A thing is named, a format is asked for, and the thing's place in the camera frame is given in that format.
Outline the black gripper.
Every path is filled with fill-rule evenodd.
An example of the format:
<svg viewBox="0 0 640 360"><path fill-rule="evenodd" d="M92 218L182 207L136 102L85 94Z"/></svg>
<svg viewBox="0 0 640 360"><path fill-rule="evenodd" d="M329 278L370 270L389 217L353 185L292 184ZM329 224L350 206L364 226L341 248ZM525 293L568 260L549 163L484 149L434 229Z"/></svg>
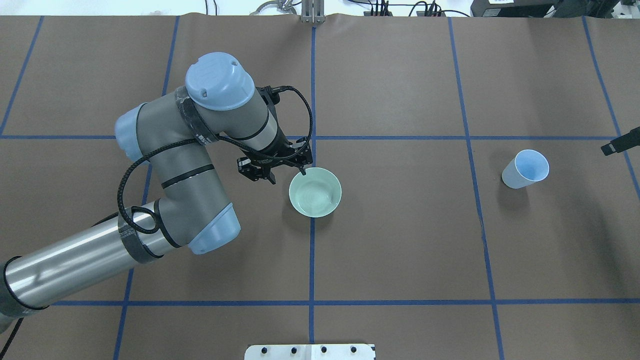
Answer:
<svg viewBox="0 0 640 360"><path fill-rule="evenodd" d="M252 148L253 139L239 143L249 151L242 150L245 156L237 160L238 173L252 182L266 180L276 185L277 181L272 169L278 166L295 167L302 176L305 176L306 166L311 166L314 162L310 136L291 141L281 130L278 130L271 144L263 149Z"/></svg>

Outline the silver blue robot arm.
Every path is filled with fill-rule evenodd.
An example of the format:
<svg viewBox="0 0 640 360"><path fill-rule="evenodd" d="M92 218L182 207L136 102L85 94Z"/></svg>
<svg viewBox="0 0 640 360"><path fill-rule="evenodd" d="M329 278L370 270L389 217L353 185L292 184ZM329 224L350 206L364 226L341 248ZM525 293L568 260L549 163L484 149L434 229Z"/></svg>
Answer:
<svg viewBox="0 0 640 360"><path fill-rule="evenodd" d="M103 221L1 267L1 330L53 303L187 247L203 255L234 240L241 225L206 150L226 142L243 153L240 174L275 184L272 170L313 162L311 135L292 142L275 106L290 85L255 85L233 55L204 54L183 86L119 117L114 134L132 162Z"/></svg>

